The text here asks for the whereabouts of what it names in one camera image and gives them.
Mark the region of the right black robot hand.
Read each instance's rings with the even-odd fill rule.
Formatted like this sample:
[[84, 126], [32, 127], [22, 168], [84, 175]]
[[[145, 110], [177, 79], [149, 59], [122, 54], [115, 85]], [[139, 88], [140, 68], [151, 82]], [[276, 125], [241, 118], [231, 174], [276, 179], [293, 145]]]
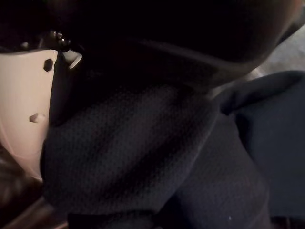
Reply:
[[83, 57], [119, 41], [164, 42], [245, 63], [281, 37], [300, 0], [3, 0], [0, 142], [32, 177], [48, 125], [64, 111]]

